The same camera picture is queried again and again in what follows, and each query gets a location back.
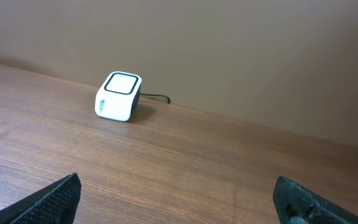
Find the cube-shaped device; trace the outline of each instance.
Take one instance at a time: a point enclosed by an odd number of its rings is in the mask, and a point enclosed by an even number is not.
[[[94,111],[102,118],[127,121],[139,101],[142,79],[126,72],[112,72],[96,94]]]

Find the beige wall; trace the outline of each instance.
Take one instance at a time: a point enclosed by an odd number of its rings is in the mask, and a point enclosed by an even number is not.
[[[358,0],[0,0],[0,63],[358,146]]]

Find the tabletop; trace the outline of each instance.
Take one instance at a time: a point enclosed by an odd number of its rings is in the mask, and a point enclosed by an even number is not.
[[[78,173],[75,223],[278,223],[284,175],[358,215],[358,149],[0,65],[0,209]]]

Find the wooden table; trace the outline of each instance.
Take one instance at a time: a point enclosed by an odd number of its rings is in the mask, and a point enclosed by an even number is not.
[[[0,65],[0,209],[77,172],[75,223],[278,223],[285,175],[358,215],[358,149]]]

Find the brown wooden surface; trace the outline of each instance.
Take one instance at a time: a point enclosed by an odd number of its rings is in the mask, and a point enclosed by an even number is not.
[[[145,99],[102,119],[97,90],[0,66],[0,209],[77,172],[75,223],[278,223],[285,175],[358,215],[358,149]]]

